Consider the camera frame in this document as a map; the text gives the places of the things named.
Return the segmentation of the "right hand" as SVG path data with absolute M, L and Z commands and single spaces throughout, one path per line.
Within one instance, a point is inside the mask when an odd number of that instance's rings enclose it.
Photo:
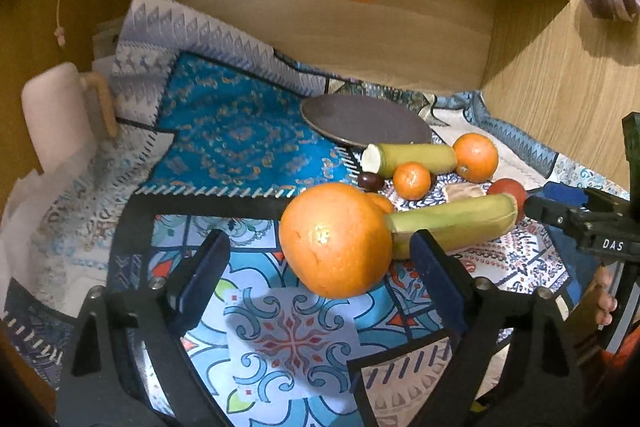
M 613 275 L 607 267 L 601 265 L 593 277 L 593 294 L 596 303 L 596 323 L 608 326 L 612 322 L 612 313 L 617 308 L 617 300 L 610 293 Z

